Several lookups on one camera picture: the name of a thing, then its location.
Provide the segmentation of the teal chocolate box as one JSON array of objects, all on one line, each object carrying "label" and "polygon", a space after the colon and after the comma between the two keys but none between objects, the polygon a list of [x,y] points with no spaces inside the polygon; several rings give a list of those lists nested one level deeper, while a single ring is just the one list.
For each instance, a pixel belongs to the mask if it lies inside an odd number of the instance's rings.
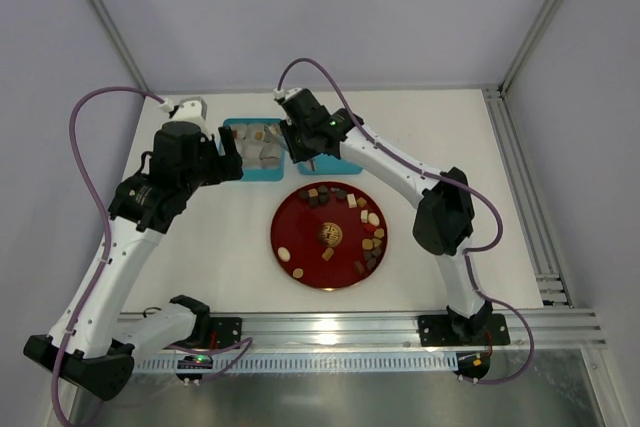
[{"label": "teal chocolate box", "polygon": [[277,182],[284,177],[285,151],[265,135],[265,125],[275,124],[277,118],[228,118],[223,122],[233,131],[238,152],[242,156],[245,182]]}]

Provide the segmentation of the tan caramel square chocolate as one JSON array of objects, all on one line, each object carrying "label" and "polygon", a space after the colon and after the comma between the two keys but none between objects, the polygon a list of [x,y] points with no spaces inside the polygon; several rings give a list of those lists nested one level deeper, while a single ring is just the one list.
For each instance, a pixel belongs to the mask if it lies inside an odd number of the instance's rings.
[{"label": "tan caramel square chocolate", "polygon": [[322,253],[322,259],[324,261],[329,261],[334,255],[334,249],[331,247],[327,247]]}]

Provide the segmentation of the metal tongs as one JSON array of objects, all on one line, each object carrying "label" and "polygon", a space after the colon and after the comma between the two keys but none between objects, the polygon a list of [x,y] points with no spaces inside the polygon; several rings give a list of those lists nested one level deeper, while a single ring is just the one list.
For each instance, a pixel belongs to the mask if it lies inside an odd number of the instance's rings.
[{"label": "metal tongs", "polygon": [[[284,138],[282,137],[280,131],[278,130],[277,126],[275,124],[266,124],[265,128],[265,135],[271,139],[272,141],[274,141],[277,145],[279,145],[285,152],[289,152],[288,146],[284,140]],[[311,172],[315,172],[316,171],[316,164],[315,161],[313,159],[310,159],[308,161],[306,161],[304,163],[304,165],[306,166],[306,168],[311,171]]]}]

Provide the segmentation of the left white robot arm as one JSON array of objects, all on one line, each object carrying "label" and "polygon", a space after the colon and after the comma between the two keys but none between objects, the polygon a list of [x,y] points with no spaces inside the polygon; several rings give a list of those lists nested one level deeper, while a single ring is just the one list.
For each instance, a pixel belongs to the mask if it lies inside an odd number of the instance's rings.
[{"label": "left white robot arm", "polygon": [[144,264],[200,187],[241,179],[232,131],[205,134],[192,122],[169,121],[155,133],[139,169],[116,188],[104,240],[67,312],[50,332],[32,335],[24,354],[97,397],[114,399],[136,363],[166,347],[204,347],[210,309],[186,295],[119,330],[117,319]]}]

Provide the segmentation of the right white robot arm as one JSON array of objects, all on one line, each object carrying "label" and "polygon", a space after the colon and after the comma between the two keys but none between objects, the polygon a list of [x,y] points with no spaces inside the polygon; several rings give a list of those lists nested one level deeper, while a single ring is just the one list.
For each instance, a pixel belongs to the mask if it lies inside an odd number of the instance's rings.
[{"label": "right white robot arm", "polygon": [[493,307],[479,293],[467,256],[475,212],[465,174],[406,157],[350,109],[331,113],[308,89],[280,89],[274,100],[286,114],[280,129],[293,162],[325,154],[356,164],[409,202],[415,209],[412,235],[435,257],[446,287],[452,332],[464,343],[484,335]]}]

